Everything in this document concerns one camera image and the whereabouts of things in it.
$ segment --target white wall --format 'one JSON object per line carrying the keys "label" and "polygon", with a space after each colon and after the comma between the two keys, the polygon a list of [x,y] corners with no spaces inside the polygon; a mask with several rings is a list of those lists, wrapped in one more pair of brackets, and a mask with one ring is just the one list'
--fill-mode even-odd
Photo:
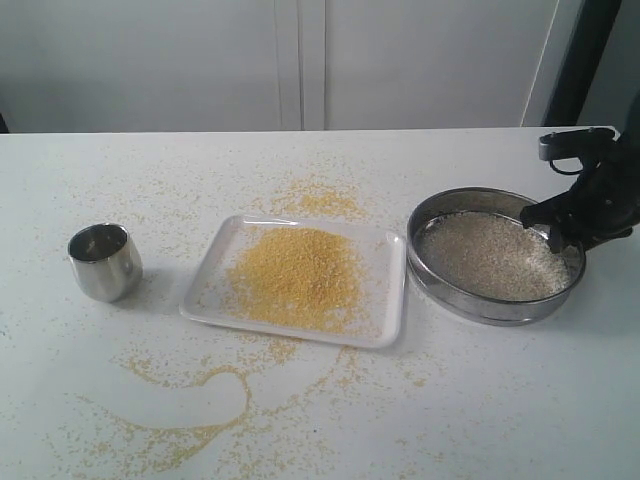
{"label": "white wall", "polygon": [[622,131],[640,90],[640,2],[623,0],[578,121]]}
{"label": "white wall", "polygon": [[580,4],[328,0],[327,127],[518,126],[556,7],[561,35],[547,45],[556,52],[547,56],[553,63],[545,71],[547,87],[535,97],[543,104],[539,112],[546,109]]}
{"label": "white wall", "polygon": [[277,67],[273,1],[0,0],[12,131],[277,130]]}

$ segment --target stainless steel cup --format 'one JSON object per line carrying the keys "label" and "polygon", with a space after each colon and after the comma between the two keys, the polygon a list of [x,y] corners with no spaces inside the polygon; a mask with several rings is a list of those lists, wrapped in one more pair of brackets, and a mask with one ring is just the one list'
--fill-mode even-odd
{"label": "stainless steel cup", "polygon": [[115,223],[92,225],[69,241],[69,260],[87,296],[113,302],[133,291],[142,278],[142,260],[129,232]]}

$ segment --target white plate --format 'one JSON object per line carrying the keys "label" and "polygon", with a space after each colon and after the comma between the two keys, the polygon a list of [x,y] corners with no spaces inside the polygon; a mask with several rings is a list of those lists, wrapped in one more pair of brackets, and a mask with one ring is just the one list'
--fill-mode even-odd
{"label": "white plate", "polygon": [[[227,269],[240,252],[255,242],[255,229],[314,228],[342,235],[352,241],[367,273],[362,278],[362,305],[366,314],[358,319],[358,333],[335,334],[305,328],[281,326],[226,312],[224,299],[231,292]],[[180,303],[180,313],[192,320],[223,327],[253,330],[321,342],[380,348],[391,344],[400,332],[404,297],[406,242],[399,235],[380,228],[347,225],[321,220],[292,220],[273,217],[234,216],[226,219]]]}

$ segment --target cup rim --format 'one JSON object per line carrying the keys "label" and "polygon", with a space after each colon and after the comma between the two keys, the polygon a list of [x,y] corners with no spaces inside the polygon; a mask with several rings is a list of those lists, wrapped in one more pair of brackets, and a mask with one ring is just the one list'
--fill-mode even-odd
{"label": "cup rim", "polygon": [[[104,258],[101,258],[99,260],[83,260],[81,258],[76,257],[75,255],[73,255],[71,253],[71,247],[73,245],[74,240],[76,240],[80,235],[82,235],[85,232],[88,232],[91,229],[94,229],[96,227],[117,227],[120,231],[122,231],[122,233],[124,233],[124,243],[123,245],[118,248],[115,252],[113,252],[111,255],[106,256]],[[106,262],[108,261],[111,257],[113,257],[115,254],[117,254],[118,252],[122,251],[122,249],[129,243],[129,231],[123,227],[122,225],[120,225],[119,223],[114,223],[114,222],[101,222],[101,223],[94,223],[93,225],[89,225],[88,227],[83,228],[82,230],[79,230],[78,232],[76,232],[72,237],[71,240],[69,240],[69,243],[67,243],[67,255],[69,256],[69,258],[71,259],[71,261],[73,262],[77,262],[77,263],[83,263],[83,264],[95,264],[95,263],[102,263],[102,262]]]}

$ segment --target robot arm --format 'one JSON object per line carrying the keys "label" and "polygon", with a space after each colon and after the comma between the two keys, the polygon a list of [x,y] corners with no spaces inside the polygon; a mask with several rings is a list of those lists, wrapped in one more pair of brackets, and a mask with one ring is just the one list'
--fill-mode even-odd
{"label": "robot arm", "polygon": [[[558,253],[581,243],[585,250],[627,237],[640,223],[640,93],[618,140],[608,128],[552,133],[540,138],[540,158],[563,175],[578,175],[564,193],[522,209],[525,228],[548,225],[547,243]],[[582,169],[565,172],[555,162],[577,157]]]}

